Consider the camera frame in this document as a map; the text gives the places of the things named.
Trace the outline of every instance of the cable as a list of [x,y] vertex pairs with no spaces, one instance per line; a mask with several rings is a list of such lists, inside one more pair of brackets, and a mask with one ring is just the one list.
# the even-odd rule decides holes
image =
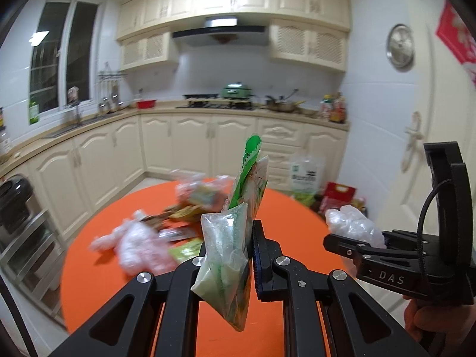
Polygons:
[[451,180],[444,180],[440,182],[436,187],[434,187],[430,194],[428,195],[427,199],[423,203],[421,208],[420,216],[418,218],[418,226],[416,228],[416,251],[418,253],[418,266],[420,266],[420,271],[422,275],[422,279],[424,284],[428,289],[428,295],[430,295],[432,300],[435,299],[435,295],[433,294],[433,290],[431,288],[430,282],[428,280],[427,274],[427,266],[425,265],[425,258],[423,256],[423,223],[425,222],[425,216],[427,215],[428,208],[430,207],[431,202],[438,194],[442,186],[446,184],[453,184]]
[[23,318],[21,317],[20,311],[18,310],[18,306],[15,303],[15,300],[11,296],[10,291],[8,290],[5,281],[0,275],[0,295],[3,297],[5,303],[7,304],[8,309],[10,310],[11,316],[15,320],[15,324],[17,325],[18,330],[20,331],[21,338],[23,338],[23,342],[27,347],[27,351],[29,357],[38,357],[38,354],[35,349],[35,345],[33,344],[32,338],[28,333],[28,329],[25,326],[25,322],[23,322]]

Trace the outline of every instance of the drawer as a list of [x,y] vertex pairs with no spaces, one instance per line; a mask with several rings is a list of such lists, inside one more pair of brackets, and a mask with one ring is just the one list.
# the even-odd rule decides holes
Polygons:
[[263,142],[271,144],[297,146],[303,144],[304,125],[299,122],[281,121],[279,119],[258,120],[258,135]]
[[268,156],[270,158],[270,167],[289,169],[289,161],[293,153],[296,153],[299,148],[295,146],[276,145],[264,142],[261,145],[259,156]]
[[289,170],[269,168],[267,187],[276,190],[291,190],[289,186]]

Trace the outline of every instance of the countertop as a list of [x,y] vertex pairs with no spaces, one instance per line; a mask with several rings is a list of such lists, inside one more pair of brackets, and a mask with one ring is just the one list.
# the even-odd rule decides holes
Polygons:
[[97,122],[93,122],[89,125],[78,127],[70,132],[63,134],[60,137],[56,138],[43,138],[46,134],[61,129],[64,125],[55,127],[51,130],[48,130],[44,133],[38,134],[34,138],[26,141],[26,143],[20,144],[13,148],[14,153],[12,157],[0,165],[0,178],[4,177],[8,172],[15,169],[19,165],[28,161],[30,158],[36,156],[37,154],[45,151],[46,149],[51,148],[54,145],[57,145],[67,139],[73,138],[78,134],[84,133],[86,131],[95,129],[103,125],[107,125],[112,122],[116,122],[121,119],[129,118],[130,116],[135,116],[139,114],[216,114],[216,115],[244,115],[244,116],[256,116],[260,118],[272,118],[280,119],[285,121],[293,122],[303,122],[312,125],[326,126],[333,129],[339,129],[348,131],[349,124],[337,124],[332,122],[327,122],[323,119],[310,118],[305,115],[300,114],[287,114],[287,113],[277,113],[265,109],[255,109],[255,110],[234,110],[234,109],[216,109],[216,108],[176,108],[176,106],[181,106],[185,104],[186,101],[163,101],[158,102],[154,108],[151,109],[129,109],[118,111],[117,115],[110,116],[106,119],[100,119]]

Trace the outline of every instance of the metal screw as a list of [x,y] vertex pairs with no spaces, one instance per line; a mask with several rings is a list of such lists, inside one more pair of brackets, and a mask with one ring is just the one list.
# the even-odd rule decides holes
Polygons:
[[152,275],[149,274],[148,272],[141,272],[139,275],[137,275],[137,281],[139,283],[147,283],[151,279],[152,279]]
[[278,263],[280,266],[287,266],[289,263],[291,263],[291,259],[289,259],[287,256],[278,256],[276,258],[276,263]]
[[192,263],[193,263],[195,266],[201,266],[201,265],[202,265],[202,261],[203,261],[203,256],[196,256],[196,257],[193,258]]
[[345,271],[342,270],[334,270],[332,272],[332,278],[336,280],[344,280],[345,278],[347,278],[347,274],[345,273]]

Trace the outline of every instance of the orange table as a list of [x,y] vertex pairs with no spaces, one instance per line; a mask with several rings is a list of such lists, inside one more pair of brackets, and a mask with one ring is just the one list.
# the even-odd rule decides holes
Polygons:
[[[111,204],[86,224],[66,255],[61,279],[61,304],[72,333],[129,280],[112,250],[99,254],[88,248],[95,236],[109,234],[137,209],[160,213],[174,203],[175,183],[149,187]],[[329,273],[344,265],[338,255],[326,252],[322,239],[328,229],[314,212],[289,197],[267,189],[258,212],[266,237],[280,243],[283,254],[308,269]],[[259,302],[251,288],[246,328],[239,333],[205,302],[200,302],[197,357],[279,357],[284,355],[281,302]]]

